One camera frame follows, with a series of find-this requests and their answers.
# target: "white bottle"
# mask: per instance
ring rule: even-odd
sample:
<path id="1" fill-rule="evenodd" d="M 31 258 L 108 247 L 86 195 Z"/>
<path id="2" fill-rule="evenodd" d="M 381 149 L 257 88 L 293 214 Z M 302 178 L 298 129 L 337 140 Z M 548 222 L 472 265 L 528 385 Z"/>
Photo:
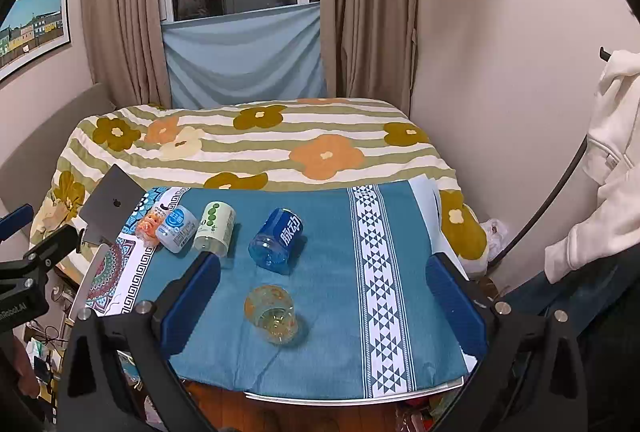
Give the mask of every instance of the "white bottle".
<path id="1" fill-rule="evenodd" d="M 215 253 L 222 268 L 233 268 L 233 260 L 226 256 L 236 222 L 236 211 L 222 201 L 212 201 L 204 209 L 200 226 L 193 241 L 193 249 Z"/>
<path id="2" fill-rule="evenodd" d="M 193 237 L 198 220 L 182 205 L 178 205 L 156 230 L 156 237 L 172 253 L 180 253 L 182 247 Z"/>

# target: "blue gripper pad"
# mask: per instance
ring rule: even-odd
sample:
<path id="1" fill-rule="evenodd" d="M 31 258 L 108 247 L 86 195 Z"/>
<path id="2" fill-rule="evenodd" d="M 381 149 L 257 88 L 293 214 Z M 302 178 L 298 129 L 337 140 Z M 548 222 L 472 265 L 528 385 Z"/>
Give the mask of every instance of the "blue gripper pad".
<path id="1" fill-rule="evenodd" d="M 31 205 L 22 205 L 5 217 L 0 218 L 0 243 L 31 223 L 32 220 L 33 208 Z"/>
<path id="2" fill-rule="evenodd" d="M 194 263 L 201 260 L 202 255 L 205 257 L 202 258 L 200 267 L 196 271 L 190 267 L 180 279 L 182 281 L 187 277 L 185 286 L 162 320 L 160 349 L 166 358 L 182 352 L 211 295 L 220 283 L 219 258 L 213 253 L 203 252 Z"/>
<path id="3" fill-rule="evenodd" d="M 487 350 L 484 320 L 442 261 L 449 259 L 445 255 L 442 259 L 436 255 L 427 259 L 427 285 L 447 317 L 462 350 L 480 361 Z M 460 282 L 469 282 L 459 272 L 455 273 L 459 275 Z"/>

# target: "wooden floor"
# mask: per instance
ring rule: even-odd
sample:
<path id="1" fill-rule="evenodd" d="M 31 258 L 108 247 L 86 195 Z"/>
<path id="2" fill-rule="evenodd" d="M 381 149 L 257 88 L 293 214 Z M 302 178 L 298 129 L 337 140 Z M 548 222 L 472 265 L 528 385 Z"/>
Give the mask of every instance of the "wooden floor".
<path id="1" fill-rule="evenodd" d="M 187 389 L 203 414 L 216 428 L 234 427 L 242 432 L 263 432 L 260 412 L 273 410 L 280 420 L 282 432 L 306 432 L 313 423 L 329 417 L 340 432 L 394 432 L 394 404 L 352 407 L 307 407 L 263 403 L 245 398 L 241 392 L 190 383 Z"/>

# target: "laptop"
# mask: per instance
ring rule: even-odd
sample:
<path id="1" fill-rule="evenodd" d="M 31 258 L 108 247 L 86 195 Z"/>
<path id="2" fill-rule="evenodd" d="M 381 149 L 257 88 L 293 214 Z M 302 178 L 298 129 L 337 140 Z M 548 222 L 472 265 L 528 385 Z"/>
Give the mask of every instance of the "laptop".
<path id="1" fill-rule="evenodd" d="M 120 167 L 111 166 L 78 214 L 87 224 L 82 240 L 112 245 L 145 192 Z"/>

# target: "person's hand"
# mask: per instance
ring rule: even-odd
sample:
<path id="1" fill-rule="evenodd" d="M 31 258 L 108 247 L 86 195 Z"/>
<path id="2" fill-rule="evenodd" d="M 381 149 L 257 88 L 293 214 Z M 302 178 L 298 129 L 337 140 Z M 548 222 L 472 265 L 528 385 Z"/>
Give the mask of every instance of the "person's hand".
<path id="1" fill-rule="evenodd" d="M 20 374 L 20 380 L 18 380 L 18 389 L 25 396 L 30 398 L 37 398 L 40 395 L 40 383 L 36 378 L 33 367 L 31 367 L 31 361 L 29 355 L 24 349 L 22 342 L 14 336 L 15 353 L 14 353 L 14 369 Z"/>

